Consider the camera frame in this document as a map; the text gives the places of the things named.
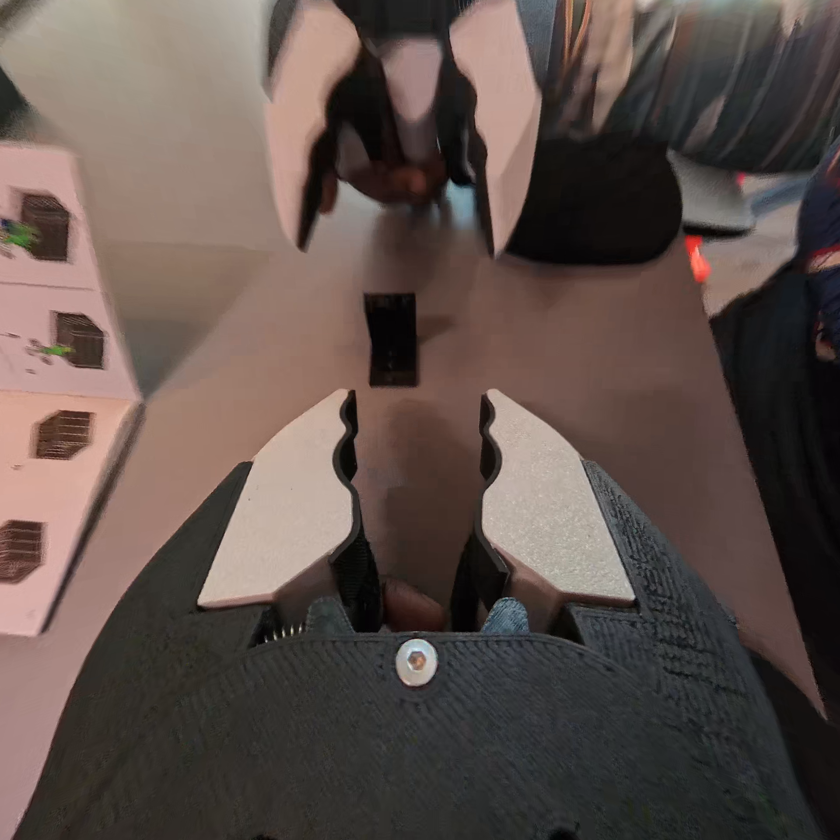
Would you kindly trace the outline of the person's right hand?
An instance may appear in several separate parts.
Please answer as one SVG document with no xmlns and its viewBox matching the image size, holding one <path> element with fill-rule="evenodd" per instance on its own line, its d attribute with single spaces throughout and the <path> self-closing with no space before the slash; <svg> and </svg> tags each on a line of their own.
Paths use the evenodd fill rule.
<svg viewBox="0 0 840 840">
<path fill-rule="evenodd" d="M 439 153 L 421 164 L 374 161 L 345 173 L 334 168 L 322 179 L 318 211 L 321 215 L 333 211 L 341 183 L 384 206 L 426 207 L 441 199 L 448 180 L 447 167 Z"/>
</svg>

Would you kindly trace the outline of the grey desk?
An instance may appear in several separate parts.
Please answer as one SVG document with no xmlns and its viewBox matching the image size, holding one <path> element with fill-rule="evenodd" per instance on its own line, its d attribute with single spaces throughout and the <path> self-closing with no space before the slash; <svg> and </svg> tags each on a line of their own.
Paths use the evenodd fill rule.
<svg viewBox="0 0 840 840">
<path fill-rule="evenodd" d="M 447 604 L 480 493 L 480 396 L 561 431 L 738 618 L 820 693 L 685 247 L 642 266 L 491 259 L 473 200 L 387 212 L 342 190 L 306 254 L 279 230 L 261 87 L 266 2 L 40 3 L 2 67 L 80 154 L 94 247 L 148 395 L 49 630 L 2 637 L 2 838 L 12 838 L 114 606 L 237 463 L 357 393 L 381 570 Z M 414 293 L 418 384 L 370 387 L 366 292 Z"/>
</svg>

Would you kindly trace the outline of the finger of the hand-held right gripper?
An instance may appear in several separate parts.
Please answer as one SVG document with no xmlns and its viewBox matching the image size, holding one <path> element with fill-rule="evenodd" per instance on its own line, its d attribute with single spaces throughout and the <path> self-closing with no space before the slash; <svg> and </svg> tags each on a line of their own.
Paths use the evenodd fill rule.
<svg viewBox="0 0 840 840">
<path fill-rule="evenodd" d="M 308 247 L 337 130 L 330 101 L 361 52 L 358 31 L 334 2 L 278 2 L 269 25 L 280 35 L 270 60 L 265 111 L 271 183 L 280 228 Z"/>
<path fill-rule="evenodd" d="M 490 248 L 498 257 L 529 193 L 542 106 L 517 3 L 473 3 L 451 24 L 450 47 L 476 95 L 474 133 L 486 153 L 482 190 Z"/>
</svg>

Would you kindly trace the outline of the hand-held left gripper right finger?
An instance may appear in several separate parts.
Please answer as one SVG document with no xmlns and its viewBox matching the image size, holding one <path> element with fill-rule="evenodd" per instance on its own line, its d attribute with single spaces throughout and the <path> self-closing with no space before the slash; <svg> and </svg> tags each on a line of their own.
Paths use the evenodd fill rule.
<svg viewBox="0 0 840 840">
<path fill-rule="evenodd" d="M 479 617 L 505 597 L 528 617 L 568 604 L 631 608 L 637 598 L 578 451 L 500 391 L 480 399 L 485 481 L 458 562 L 454 617 Z"/>
</svg>

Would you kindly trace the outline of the white instruction booklet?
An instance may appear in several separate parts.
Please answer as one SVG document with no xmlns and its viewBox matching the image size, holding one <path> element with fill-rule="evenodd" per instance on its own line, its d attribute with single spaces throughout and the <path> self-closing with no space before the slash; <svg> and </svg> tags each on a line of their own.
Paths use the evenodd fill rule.
<svg viewBox="0 0 840 840">
<path fill-rule="evenodd" d="M 81 201 L 55 147 L 1 151 L 1 634 L 42 634 L 141 394 Z"/>
</svg>

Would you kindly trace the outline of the black mesh cushion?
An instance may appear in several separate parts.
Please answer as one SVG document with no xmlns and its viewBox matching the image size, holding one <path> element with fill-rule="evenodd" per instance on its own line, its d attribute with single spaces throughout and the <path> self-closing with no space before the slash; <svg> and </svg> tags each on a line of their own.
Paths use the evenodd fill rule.
<svg viewBox="0 0 840 840">
<path fill-rule="evenodd" d="M 506 252 L 546 265 L 639 265 L 680 234 L 683 202 L 665 142 L 628 133 L 539 143 Z"/>
</svg>

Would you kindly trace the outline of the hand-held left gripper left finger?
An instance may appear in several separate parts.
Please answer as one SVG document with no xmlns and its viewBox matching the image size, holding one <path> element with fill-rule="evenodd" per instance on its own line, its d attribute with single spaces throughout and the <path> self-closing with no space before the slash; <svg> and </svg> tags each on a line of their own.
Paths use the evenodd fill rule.
<svg viewBox="0 0 840 840">
<path fill-rule="evenodd" d="M 335 391 L 290 421 L 250 462 L 197 605 L 274 605 L 305 617 L 322 596 L 349 617 L 381 617 L 379 576 L 352 480 L 354 391 Z"/>
</svg>

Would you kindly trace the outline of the person's right forearm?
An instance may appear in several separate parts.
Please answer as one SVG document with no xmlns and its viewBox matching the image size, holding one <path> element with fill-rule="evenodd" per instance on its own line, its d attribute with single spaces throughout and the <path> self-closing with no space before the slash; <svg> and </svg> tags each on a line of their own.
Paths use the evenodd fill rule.
<svg viewBox="0 0 840 840">
<path fill-rule="evenodd" d="M 839 2 L 518 2 L 541 135 L 623 134 L 747 173 L 811 169 L 838 135 Z"/>
</svg>

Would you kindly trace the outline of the person's dark clothing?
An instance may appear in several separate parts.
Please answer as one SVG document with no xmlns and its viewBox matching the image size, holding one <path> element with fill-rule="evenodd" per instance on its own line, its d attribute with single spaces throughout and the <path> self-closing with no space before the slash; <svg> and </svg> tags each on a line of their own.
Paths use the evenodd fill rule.
<svg viewBox="0 0 840 840">
<path fill-rule="evenodd" d="M 792 258 L 710 326 L 817 685 L 838 723 L 838 140 L 806 184 Z"/>
</svg>

